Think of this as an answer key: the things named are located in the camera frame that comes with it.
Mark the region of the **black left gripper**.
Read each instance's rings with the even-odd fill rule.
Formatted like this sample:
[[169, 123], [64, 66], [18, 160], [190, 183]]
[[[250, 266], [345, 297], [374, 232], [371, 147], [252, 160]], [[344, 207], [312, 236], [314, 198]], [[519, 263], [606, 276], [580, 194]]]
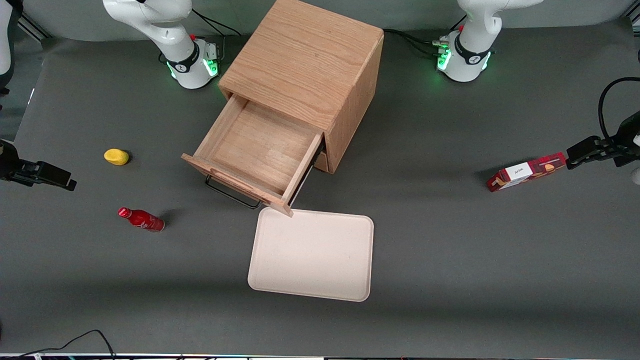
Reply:
[[614, 158], [616, 167], [626, 166], [640, 159], [640, 112], [622, 121], [614, 135], [614, 146], [598, 136], [589, 136], [567, 148], [566, 167], [576, 167], [594, 161]]

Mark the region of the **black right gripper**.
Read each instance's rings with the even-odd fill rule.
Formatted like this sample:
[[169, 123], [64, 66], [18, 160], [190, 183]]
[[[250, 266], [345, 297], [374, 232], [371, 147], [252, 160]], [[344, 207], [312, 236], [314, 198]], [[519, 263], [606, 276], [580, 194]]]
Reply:
[[15, 179], [14, 173], [20, 173], [28, 161], [23, 161], [16, 150], [15, 146], [8, 141], [0, 141], [0, 178], [5, 182], [16, 182], [21, 185], [32, 187], [36, 184], [46, 184], [62, 188], [66, 191], [73, 192], [77, 182], [71, 179], [72, 174], [69, 171], [61, 169], [48, 162], [38, 161], [30, 164], [28, 167], [27, 180]]

